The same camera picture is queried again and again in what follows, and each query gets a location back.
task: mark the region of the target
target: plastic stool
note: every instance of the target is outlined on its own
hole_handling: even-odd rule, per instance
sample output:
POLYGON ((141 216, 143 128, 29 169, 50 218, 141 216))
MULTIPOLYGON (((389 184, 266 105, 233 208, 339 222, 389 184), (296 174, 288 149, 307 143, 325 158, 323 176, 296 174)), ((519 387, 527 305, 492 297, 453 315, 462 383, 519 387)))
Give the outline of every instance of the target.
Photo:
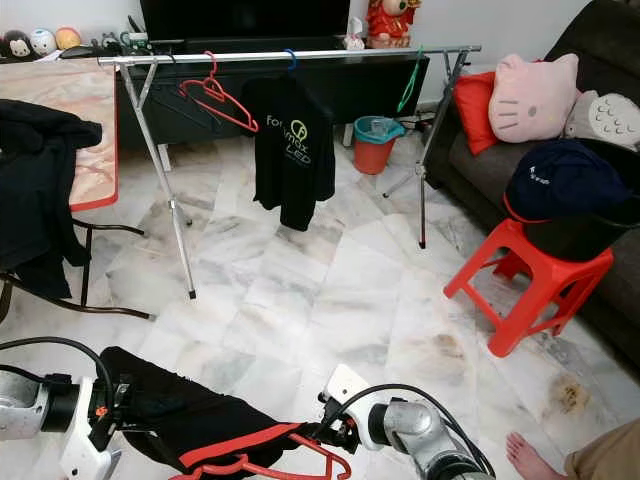
POLYGON ((489 350, 498 357, 506 357, 528 335, 547 328, 552 328, 553 335, 560 334, 612 264, 611 248, 593 260, 580 263, 547 255, 529 243, 523 224, 507 219, 489 234, 478 251, 444 288, 444 294, 451 298, 460 289, 469 294, 496 327, 496 333, 489 341, 489 350), (509 253, 487 262, 502 247, 508 248, 509 253), (506 318, 496 313, 469 284, 478 270, 492 265, 496 265, 494 274, 503 274, 510 280, 518 273, 525 273, 531 278, 529 288, 506 318), (556 314, 550 320, 534 325, 551 302, 558 304, 556 314))

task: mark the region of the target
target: tv cabinet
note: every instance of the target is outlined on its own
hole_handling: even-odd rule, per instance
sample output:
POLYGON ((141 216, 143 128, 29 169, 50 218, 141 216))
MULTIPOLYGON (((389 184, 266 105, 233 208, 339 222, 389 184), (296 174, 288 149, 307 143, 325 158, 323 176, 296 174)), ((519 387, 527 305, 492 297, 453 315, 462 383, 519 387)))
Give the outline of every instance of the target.
MULTIPOLYGON (((351 123, 364 115, 397 117, 414 112, 428 58, 420 62, 411 100, 403 110, 398 102, 416 63, 415 55, 361 57, 298 61, 294 75, 330 112, 335 124, 351 123)), ((220 64, 216 78, 230 94, 240 97, 244 83, 256 77, 277 77, 287 71, 290 62, 265 61, 220 64)), ((199 142, 240 135, 243 130, 201 111, 193 102, 178 95, 177 86, 190 78, 202 79, 209 73, 207 64, 159 65, 144 113, 158 144, 199 142)), ((130 68, 138 91, 149 67, 130 68)), ((133 113, 124 82, 116 83, 119 143, 122 147, 141 147, 144 140, 133 113)))

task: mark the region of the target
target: person's leg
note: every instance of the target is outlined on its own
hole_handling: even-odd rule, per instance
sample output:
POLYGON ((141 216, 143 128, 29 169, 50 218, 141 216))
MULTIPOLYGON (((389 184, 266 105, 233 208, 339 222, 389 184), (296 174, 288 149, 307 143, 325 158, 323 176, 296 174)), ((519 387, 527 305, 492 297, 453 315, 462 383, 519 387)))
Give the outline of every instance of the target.
POLYGON ((567 456, 565 470, 580 480, 640 479, 640 419, 601 435, 567 456))
POLYGON ((567 480, 556 472, 519 433, 507 436, 507 458, 524 480, 567 480))

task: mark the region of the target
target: pink hanger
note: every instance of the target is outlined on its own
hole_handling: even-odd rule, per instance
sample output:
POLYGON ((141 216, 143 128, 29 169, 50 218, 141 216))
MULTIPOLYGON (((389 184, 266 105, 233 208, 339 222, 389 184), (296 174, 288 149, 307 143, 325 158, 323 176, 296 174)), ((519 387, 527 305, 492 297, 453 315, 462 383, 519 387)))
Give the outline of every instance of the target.
POLYGON ((233 96, 225 92, 224 88, 222 88, 222 85, 220 85, 220 83, 215 79, 215 74, 218 71, 218 62, 216 62, 216 57, 214 56, 214 54, 211 53, 209 50, 207 50, 204 53, 209 55, 211 57, 211 61, 213 62, 213 67, 209 72, 209 76, 204 80, 184 80, 183 82, 180 83, 180 89, 179 89, 180 95, 182 95, 185 98, 186 97, 191 98, 191 100, 193 100, 202 108, 204 108, 205 110, 207 110, 208 112, 214 115, 222 117, 225 120, 228 120, 232 123, 235 123, 236 125, 246 128, 251 132, 254 132, 254 133, 257 132, 260 129, 260 127, 258 126, 258 122, 255 121, 251 113, 249 113, 249 111, 238 100, 236 100, 233 96), (227 115, 224 112, 221 112, 215 109, 208 103, 205 103, 201 100, 193 98, 191 95, 189 95, 189 87, 193 85, 202 87, 203 92, 207 94, 207 96, 211 97, 212 99, 220 103, 225 103, 227 100, 230 100, 231 103, 233 103, 236 107, 238 107, 247 116, 246 122, 242 122, 237 118, 234 118, 230 115, 227 115))

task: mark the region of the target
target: gray sofa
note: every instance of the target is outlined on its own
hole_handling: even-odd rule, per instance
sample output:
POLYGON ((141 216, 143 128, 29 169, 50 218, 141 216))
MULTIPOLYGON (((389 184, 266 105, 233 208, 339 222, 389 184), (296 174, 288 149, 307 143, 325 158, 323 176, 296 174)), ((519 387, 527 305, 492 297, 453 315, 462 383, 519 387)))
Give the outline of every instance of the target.
MULTIPOLYGON (((640 10, 614 0, 589 3, 546 60, 580 58, 578 88, 620 93, 640 105, 640 10)), ((488 228, 506 217, 502 194, 522 156, 536 143, 501 143, 473 156, 452 105, 427 164, 428 181, 465 204, 488 228)), ((640 368, 640 231, 614 246, 615 264, 582 316, 640 368)))

